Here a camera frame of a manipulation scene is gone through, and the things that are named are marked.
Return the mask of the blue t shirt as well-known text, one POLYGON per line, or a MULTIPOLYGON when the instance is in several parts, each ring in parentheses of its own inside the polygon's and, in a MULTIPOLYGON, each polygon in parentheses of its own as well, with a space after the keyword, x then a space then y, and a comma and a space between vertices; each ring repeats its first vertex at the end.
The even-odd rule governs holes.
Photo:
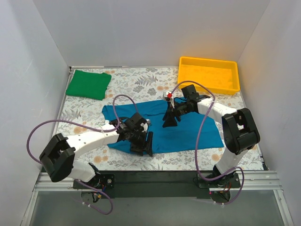
MULTIPOLYGON (((200 124, 204 118, 202 114, 192 112, 181 117, 176 127, 163 128, 163 116, 167 102, 155 100, 137 103, 139 114, 150 119, 149 131, 153 132, 153 153, 172 153, 194 150, 200 124)), ((203 125, 198 149, 224 147, 218 128, 213 119, 207 117, 203 125)))

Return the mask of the yellow plastic tray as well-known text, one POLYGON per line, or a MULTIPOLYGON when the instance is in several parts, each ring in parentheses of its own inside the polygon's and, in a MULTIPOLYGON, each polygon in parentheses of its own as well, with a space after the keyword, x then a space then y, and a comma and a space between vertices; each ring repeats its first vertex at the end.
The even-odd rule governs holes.
POLYGON ((182 56, 179 60, 178 80, 183 88, 195 81, 211 92, 234 95, 240 91, 238 65, 235 61, 182 56))

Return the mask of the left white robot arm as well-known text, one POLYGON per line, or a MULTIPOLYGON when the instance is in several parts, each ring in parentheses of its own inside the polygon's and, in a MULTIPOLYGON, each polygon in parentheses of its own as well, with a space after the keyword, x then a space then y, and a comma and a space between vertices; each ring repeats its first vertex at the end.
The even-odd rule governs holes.
POLYGON ((100 171, 92 163, 82 163, 78 158, 99 147, 130 142, 130 152, 143 156, 153 155, 153 132, 149 131, 149 120, 139 113, 132 117, 121 117, 109 121, 100 129, 79 135, 65 137, 62 133, 54 135, 40 155, 40 161, 52 182, 65 178, 79 179, 89 188, 100 183, 100 171))

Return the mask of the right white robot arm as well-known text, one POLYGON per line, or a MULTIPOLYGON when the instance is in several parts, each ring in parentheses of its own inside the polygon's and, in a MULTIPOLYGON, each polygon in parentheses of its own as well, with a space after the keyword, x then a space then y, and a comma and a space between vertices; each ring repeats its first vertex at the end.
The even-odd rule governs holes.
POLYGON ((175 101, 173 92, 163 94, 167 101, 167 110, 163 117, 163 127, 175 127, 181 116, 188 113, 198 113, 215 120, 222 125, 225 150, 221 159, 215 164, 211 175, 199 177, 223 187, 230 181, 242 157, 260 141, 260 134, 254 122, 251 111, 247 108, 235 109, 215 102, 214 95, 200 95, 194 85, 182 88, 185 101, 175 101))

